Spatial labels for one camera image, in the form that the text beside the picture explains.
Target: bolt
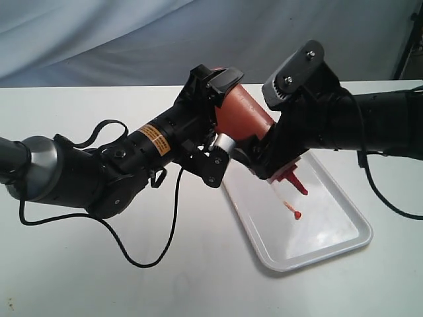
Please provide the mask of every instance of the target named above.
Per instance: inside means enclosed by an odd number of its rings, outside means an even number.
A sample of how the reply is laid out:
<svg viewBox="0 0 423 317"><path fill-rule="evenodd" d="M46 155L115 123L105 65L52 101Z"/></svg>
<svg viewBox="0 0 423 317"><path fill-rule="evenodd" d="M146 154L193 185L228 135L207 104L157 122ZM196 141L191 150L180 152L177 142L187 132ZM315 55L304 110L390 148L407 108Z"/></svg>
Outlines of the bolt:
<svg viewBox="0 0 423 317"><path fill-rule="evenodd" d="M125 151L123 151L123 150L117 150L115 153L114 153L114 157L116 158L116 159L122 159L122 158L124 158L126 156L126 152Z"/></svg>
<svg viewBox="0 0 423 317"><path fill-rule="evenodd" d="M285 84L290 85L293 83L293 79L291 76L285 78Z"/></svg>
<svg viewBox="0 0 423 317"><path fill-rule="evenodd" d="M314 51L307 52L308 59L313 59L313 57L315 56L316 56L316 53Z"/></svg>

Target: orange warning label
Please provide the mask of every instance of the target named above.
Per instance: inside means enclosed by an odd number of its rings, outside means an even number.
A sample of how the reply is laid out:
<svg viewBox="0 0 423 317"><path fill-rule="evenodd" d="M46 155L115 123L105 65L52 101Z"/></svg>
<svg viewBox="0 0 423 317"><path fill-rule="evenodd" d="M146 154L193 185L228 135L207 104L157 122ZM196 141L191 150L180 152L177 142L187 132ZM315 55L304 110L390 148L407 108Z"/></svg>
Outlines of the orange warning label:
<svg viewBox="0 0 423 317"><path fill-rule="evenodd" d="M161 156L165 155L171 150L171 146L167 142L163 134L160 133L155 127L146 124L140 127L139 131L153 142Z"/></svg>

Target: red squeeze bottle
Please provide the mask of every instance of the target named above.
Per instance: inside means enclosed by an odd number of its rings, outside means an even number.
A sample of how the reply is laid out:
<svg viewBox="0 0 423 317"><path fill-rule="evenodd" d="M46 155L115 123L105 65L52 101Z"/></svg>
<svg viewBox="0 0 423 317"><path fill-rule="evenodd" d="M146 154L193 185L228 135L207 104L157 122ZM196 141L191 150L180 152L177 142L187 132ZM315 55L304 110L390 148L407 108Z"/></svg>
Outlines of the red squeeze bottle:
<svg viewBox="0 0 423 317"><path fill-rule="evenodd" d="M267 112L257 103L257 101L242 87L235 86L225 97L221 108L215 108L217 117L216 133L224 133L235 141L241 141L256 135L261 140L270 127L275 123ZM277 177L280 182L286 178L303 195L307 195L307 190L293 173L294 165L289 172L284 172Z"/></svg>

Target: white table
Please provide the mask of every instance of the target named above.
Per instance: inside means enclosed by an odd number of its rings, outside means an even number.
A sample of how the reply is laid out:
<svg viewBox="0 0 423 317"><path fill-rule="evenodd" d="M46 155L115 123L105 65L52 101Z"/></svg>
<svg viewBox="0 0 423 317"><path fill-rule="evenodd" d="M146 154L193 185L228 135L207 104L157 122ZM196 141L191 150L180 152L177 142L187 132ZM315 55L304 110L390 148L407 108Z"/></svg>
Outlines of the white table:
<svg viewBox="0 0 423 317"><path fill-rule="evenodd" d="M345 87L364 93L420 84ZM260 85L247 88L262 101ZM60 133L80 142L106 118L134 130L171 106L179 90L0 89L0 135L21 140ZM119 132L107 128L97 145ZM286 274L258 261L225 192L188 173L182 177L173 244L152 269L127 263L110 234L94 221L22 226L18 202L2 188L0 316L421 316L423 223L395 215L373 195L355 153L315 154L371 223L374 238L363 250ZM406 210L422 209L423 162L371 158L370 164L387 197ZM158 190L145 189L110 221L139 261L154 260L168 237L177 171L170 165ZM30 219L69 211L27 205Z"/></svg>

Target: plastic tray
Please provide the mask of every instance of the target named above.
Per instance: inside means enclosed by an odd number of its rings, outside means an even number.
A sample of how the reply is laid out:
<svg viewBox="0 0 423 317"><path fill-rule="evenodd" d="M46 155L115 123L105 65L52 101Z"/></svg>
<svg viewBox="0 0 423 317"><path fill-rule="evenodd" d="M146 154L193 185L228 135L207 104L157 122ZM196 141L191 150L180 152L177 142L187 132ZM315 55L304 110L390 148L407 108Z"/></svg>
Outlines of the plastic tray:
<svg viewBox="0 0 423 317"><path fill-rule="evenodd" d="M270 185L232 161L224 186L262 263L289 271L370 243L369 223L310 152L297 163L309 194L286 180ZM302 213L299 220L285 205Z"/></svg>

